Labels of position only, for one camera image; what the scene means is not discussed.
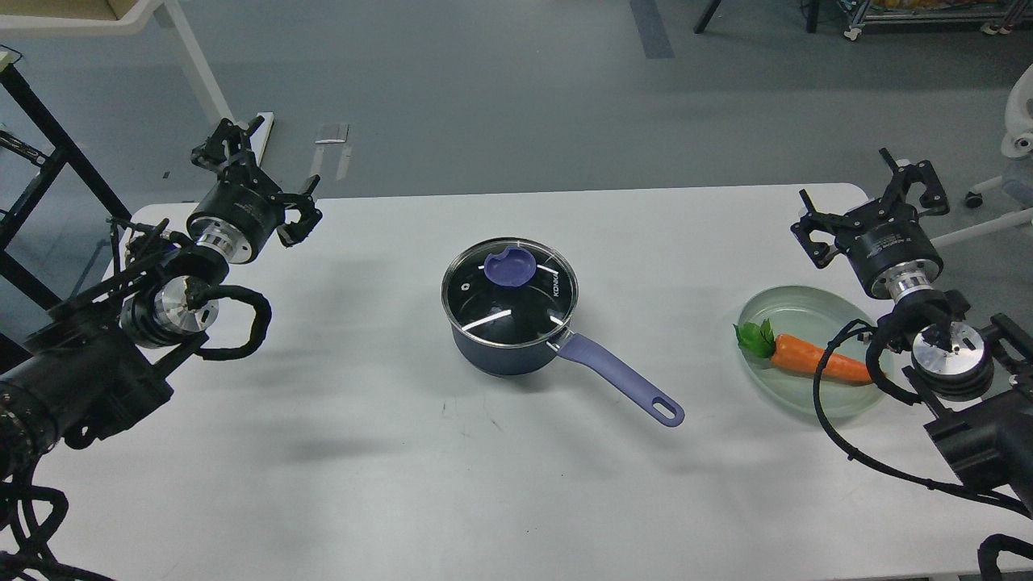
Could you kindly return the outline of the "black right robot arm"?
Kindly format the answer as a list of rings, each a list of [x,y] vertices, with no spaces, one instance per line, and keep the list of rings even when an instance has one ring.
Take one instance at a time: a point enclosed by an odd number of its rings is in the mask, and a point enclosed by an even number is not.
[[[958,290],[937,290],[943,261],[920,227],[951,204],[929,161],[899,165],[882,148],[893,177],[885,192],[838,215],[820,212],[801,189],[803,210],[791,232],[824,268],[850,262],[864,293],[893,301],[875,324],[845,324],[822,353],[812,386],[817,419],[850,460],[933,491],[1031,515],[1031,336],[1004,314],[984,327],[965,319]],[[956,484],[897,470],[848,444],[822,409],[822,376],[848,338],[864,336],[868,375],[883,394],[932,412],[927,436],[958,478]]]

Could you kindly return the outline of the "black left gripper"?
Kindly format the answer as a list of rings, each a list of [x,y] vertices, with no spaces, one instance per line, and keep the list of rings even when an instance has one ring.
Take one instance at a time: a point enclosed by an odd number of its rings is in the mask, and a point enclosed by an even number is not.
[[[247,264],[258,257],[273,232],[284,248],[299,245],[324,216],[313,196],[320,175],[307,178],[294,194],[272,180],[270,198],[251,191],[263,185],[251,137],[264,122],[260,115],[246,126],[222,118],[191,150],[192,165],[213,173],[216,184],[189,215],[188,235],[220,251],[230,264]]]

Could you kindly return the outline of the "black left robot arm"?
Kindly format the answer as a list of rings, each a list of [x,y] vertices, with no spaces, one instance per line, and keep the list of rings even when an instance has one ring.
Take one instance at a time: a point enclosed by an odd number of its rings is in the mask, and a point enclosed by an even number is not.
[[[26,472],[55,444],[84,449],[129,430],[170,400],[167,378],[188,357],[234,361],[265,342],[272,306],[230,286],[232,265],[255,261],[271,236],[284,247],[320,223],[320,176],[295,194],[259,165],[250,139],[261,127],[222,120],[193,148],[216,184],[178,232],[166,221],[112,219],[127,235],[113,275],[49,310],[25,362],[2,375],[2,477]]]

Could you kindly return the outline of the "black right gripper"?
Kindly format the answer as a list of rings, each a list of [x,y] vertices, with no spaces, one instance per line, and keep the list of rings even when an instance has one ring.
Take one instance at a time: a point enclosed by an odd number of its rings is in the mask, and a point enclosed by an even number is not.
[[[803,214],[791,225],[801,247],[816,268],[845,255],[864,293],[875,300],[897,300],[907,288],[901,280],[918,276],[929,286],[943,270],[943,259],[919,227],[918,219],[946,215],[951,203],[932,162],[900,163],[888,148],[879,148],[893,177],[876,202],[867,201],[844,215],[819,212],[805,189],[799,191]],[[918,206],[908,202],[920,186]]]

